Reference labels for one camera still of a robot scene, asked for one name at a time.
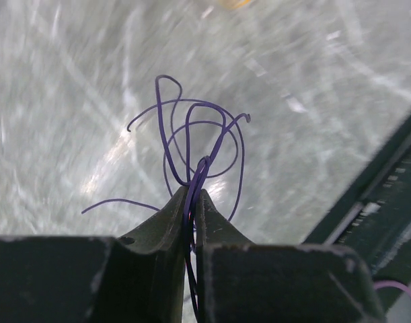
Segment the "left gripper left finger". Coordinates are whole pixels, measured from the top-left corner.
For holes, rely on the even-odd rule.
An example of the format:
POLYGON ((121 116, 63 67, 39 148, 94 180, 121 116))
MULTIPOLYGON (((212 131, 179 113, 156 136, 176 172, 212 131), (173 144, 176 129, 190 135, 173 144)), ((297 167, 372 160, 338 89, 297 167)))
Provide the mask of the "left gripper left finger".
POLYGON ((119 238, 0 236, 0 322, 180 322, 186 197, 119 238))

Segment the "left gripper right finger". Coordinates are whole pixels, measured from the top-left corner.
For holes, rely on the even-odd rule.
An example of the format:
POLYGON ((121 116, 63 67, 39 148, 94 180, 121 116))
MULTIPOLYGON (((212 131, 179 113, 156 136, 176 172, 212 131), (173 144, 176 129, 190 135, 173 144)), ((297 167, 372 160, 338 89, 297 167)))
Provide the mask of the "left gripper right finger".
POLYGON ((367 265, 339 245, 255 244, 202 191, 194 212, 200 322, 383 322, 367 265))

